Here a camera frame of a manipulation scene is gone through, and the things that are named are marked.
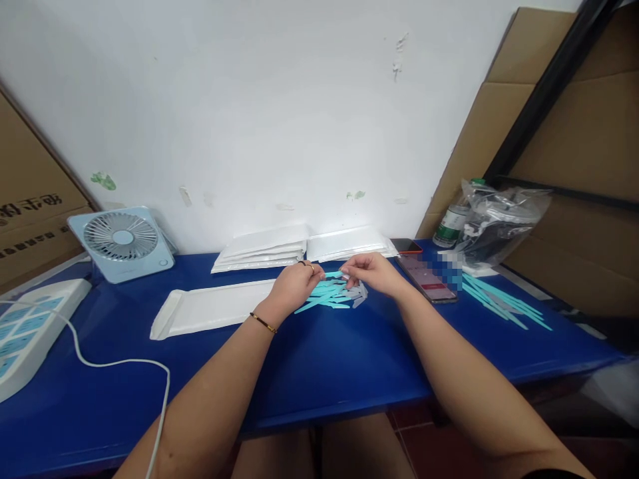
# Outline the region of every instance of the phone screen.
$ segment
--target phone screen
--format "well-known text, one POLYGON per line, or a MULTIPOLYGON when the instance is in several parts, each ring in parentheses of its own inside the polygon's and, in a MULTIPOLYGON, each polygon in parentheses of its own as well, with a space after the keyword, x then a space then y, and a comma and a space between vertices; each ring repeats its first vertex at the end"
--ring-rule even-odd
POLYGON ((417 261, 412 257, 403 255, 397 258, 397 262, 410 277, 413 284, 417 286, 418 290, 426 296, 426 299, 431 303, 441 304, 454 303, 457 301, 457 294, 448 289, 448 287, 439 280, 433 273, 433 270, 428 268, 428 263, 417 261))
POLYGON ((402 252, 421 253, 423 251, 419 247, 419 245, 415 243, 412 239, 410 240, 408 238, 396 238, 396 239, 391 239, 391 242, 393 243, 393 246, 395 246, 395 249, 399 251, 400 253, 402 252))

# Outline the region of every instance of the cardboard box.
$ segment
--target cardboard box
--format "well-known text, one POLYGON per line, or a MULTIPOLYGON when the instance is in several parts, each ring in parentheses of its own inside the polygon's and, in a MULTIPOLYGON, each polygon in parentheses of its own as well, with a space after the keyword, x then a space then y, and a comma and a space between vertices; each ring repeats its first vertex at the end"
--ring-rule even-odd
POLYGON ((91 213, 88 206, 0 234, 0 291, 20 286, 82 253, 67 218, 91 213))
POLYGON ((520 8, 475 98, 417 232, 430 238, 462 178, 481 178, 566 36, 576 14, 520 8))
MULTIPOLYGON (((639 201, 639 3, 619 8, 512 176, 639 201)), ((554 196, 505 263, 577 309, 639 318, 639 214, 554 196)))
MULTIPOLYGON (((418 237, 432 236, 461 178, 492 162, 574 14, 519 9, 418 237)), ((639 3, 617 10, 512 176, 639 201, 639 3)), ((581 311, 639 317, 639 214, 554 195, 505 264, 581 311)))
POLYGON ((67 218, 93 209, 0 92, 0 294, 80 254, 67 218))
POLYGON ((0 94, 0 234, 88 205, 0 94))

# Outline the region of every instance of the desk fan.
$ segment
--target desk fan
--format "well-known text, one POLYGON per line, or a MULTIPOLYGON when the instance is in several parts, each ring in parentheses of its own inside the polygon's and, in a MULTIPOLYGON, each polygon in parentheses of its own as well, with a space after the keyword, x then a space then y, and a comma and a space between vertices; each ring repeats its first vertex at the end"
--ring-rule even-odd
POLYGON ((71 216, 67 222, 109 283, 174 265, 175 246, 144 206, 71 216))

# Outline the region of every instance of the hand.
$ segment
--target hand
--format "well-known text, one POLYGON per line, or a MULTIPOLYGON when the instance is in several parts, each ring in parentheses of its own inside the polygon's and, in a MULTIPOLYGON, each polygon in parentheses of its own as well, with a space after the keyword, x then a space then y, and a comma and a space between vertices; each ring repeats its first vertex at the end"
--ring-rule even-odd
POLYGON ((379 253, 355 255, 339 270, 350 276, 346 289, 358 285, 361 280, 380 293, 397 299, 402 291, 411 287, 391 262, 379 253))
POLYGON ((284 319, 304 304, 315 286, 326 277, 320 265, 313 264, 311 267, 310 264, 310 261, 304 261, 304 264, 285 267, 269 295, 255 309, 255 314, 271 326, 279 327, 284 319))

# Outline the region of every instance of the black metal bar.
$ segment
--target black metal bar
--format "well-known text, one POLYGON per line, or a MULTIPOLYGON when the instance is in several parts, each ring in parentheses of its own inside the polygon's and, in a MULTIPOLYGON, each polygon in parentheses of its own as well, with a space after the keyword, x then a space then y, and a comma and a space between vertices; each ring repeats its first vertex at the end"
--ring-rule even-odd
POLYGON ((587 202, 602 204, 605 206, 612 206, 613 208, 620 208, 621 210, 628 210, 631 212, 639 213, 639 203, 628 200, 620 200, 619 198, 613 198, 611 196, 603 196, 596 193, 588 193, 579 190, 571 190, 570 188, 563 188, 561 186, 547 185, 543 183, 530 182, 527 180, 520 180, 519 178, 513 178, 511 176, 500 175, 495 178, 498 183, 508 183, 515 186, 522 186, 524 188, 536 188, 539 190, 552 190, 553 193, 568 196, 569 198, 575 198, 577 200, 583 200, 587 202))
POLYGON ((620 3, 621 0, 584 0, 566 37, 488 167, 484 178, 489 184, 497 175, 511 172, 620 3))

